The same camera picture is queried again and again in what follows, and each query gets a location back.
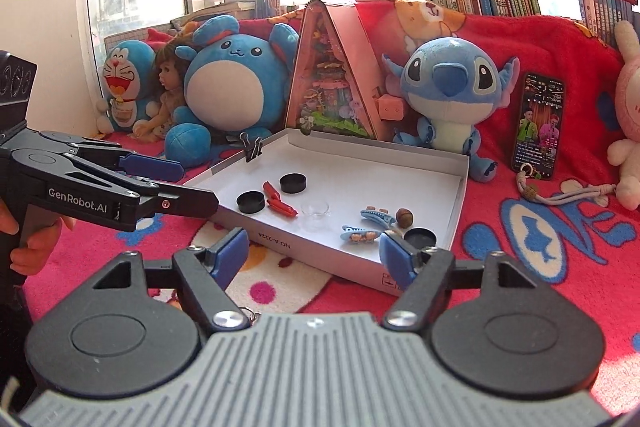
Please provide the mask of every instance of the white wall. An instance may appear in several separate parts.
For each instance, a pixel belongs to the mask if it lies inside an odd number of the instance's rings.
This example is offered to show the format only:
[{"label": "white wall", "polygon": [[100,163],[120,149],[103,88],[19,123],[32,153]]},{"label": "white wall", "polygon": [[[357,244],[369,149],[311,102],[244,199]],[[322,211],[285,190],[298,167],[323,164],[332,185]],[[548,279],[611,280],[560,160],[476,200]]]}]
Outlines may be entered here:
[{"label": "white wall", "polygon": [[94,135],[76,0],[0,0],[0,22],[0,49],[38,65],[28,125]]}]

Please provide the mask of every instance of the phone strap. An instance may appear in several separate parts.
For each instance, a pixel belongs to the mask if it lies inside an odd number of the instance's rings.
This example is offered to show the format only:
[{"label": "phone strap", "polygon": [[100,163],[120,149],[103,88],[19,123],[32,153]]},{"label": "phone strap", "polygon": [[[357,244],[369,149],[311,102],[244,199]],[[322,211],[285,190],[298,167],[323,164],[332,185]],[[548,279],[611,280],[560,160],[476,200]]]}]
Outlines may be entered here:
[{"label": "phone strap", "polygon": [[538,194],[538,188],[534,185],[527,185],[527,178],[533,174],[533,166],[529,163],[523,163],[520,166],[520,172],[516,174],[516,185],[518,191],[527,201],[532,203],[547,204],[548,206],[558,206],[560,204],[571,203],[572,201],[589,200],[598,196],[607,196],[614,194],[616,186],[611,184],[597,185],[593,187],[580,188],[572,192],[558,194],[550,198],[543,198]]}]

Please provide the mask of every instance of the brown acorn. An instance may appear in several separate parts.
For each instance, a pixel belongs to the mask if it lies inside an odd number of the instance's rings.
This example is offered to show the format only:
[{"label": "brown acorn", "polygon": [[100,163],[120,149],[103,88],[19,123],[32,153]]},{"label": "brown acorn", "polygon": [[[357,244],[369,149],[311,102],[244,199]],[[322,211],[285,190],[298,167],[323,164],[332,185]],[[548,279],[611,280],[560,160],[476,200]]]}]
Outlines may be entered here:
[{"label": "brown acorn", "polygon": [[401,229],[408,229],[414,223],[414,214],[406,208],[400,208],[396,212],[396,221]]}]

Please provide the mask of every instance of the smartphone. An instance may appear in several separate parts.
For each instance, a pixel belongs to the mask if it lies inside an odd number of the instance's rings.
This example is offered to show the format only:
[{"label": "smartphone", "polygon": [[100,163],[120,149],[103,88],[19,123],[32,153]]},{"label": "smartphone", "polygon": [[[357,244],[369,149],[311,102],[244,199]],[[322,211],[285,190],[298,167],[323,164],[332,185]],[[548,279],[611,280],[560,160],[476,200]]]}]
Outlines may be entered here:
[{"label": "smartphone", "polygon": [[511,168],[532,167],[531,177],[548,180],[554,172],[562,130],[564,83],[541,74],[524,76]]}]

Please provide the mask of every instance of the blue plush toy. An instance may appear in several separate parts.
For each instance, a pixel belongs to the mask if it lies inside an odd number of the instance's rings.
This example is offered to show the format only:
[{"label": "blue plush toy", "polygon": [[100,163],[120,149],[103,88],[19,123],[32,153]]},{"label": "blue plush toy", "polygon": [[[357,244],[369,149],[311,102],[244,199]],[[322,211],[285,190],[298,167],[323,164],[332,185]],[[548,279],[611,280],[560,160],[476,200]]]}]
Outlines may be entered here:
[{"label": "blue plush toy", "polygon": [[124,41],[117,45],[104,61],[100,80],[106,98],[96,104],[100,115],[98,131],[131,132],[138,120],[148,120],[158,114],[158,89],[150,74],[156,54],[146,42]]},{"label": "blue plush toy", "polygon": [[386,55],[383,60],[400,78],[408,104],[422,115],[418,136],[400,132],[394,142],[466,154],[472,179],[493,179],[498,164],[478,156],[480,134],[474,126],[509,105],[520,73],[518,58],[498,71],[489,55],[475,44],[440,38],[421,45],[404,68]]},{"label": "blue plush toy", "polygon": [[167,159],[187,168],[203,164],[214,155],[210,130],[230,136],[245,132],[253,140],[271,136],[282,118],[298,34],[276,24],[267,42],[239,29],[235,17],[220,15],[193,33],[202,50],[176,48],[176,55],[191,64],[184,77],[187,106],[175,110],[177,125],[164,140]]}]

